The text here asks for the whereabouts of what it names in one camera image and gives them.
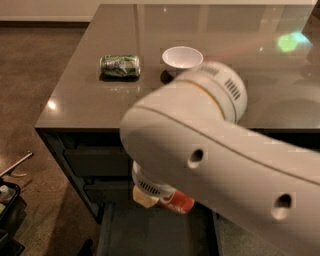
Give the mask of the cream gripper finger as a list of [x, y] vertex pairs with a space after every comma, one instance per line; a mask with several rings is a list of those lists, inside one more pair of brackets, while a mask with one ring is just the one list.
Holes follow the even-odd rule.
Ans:
[[133, 188], [133, 199], [144, 208], [151, 208], [159, 201], [157, 197], [149, 196], [144, 193], [138, 186], [134, 186]]

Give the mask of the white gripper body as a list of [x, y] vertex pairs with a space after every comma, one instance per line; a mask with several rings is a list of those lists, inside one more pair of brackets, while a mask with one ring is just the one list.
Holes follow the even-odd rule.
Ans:
[[135, 185], [149, 196], [164, 198], [172, 195], [176, 189], [167, 184], [160, 184], [152, 181], [144, 175], [143, 169], [133, 162], [132, 178]]

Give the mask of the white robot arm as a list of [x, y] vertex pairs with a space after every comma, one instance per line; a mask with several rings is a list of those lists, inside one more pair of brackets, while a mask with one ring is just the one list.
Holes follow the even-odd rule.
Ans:
[[287, 256], [320, 256], [320, 155], [239, 126], [236, 72], [203, 63], [136, 102], [121, 142], [143, 177], [171, 186]]

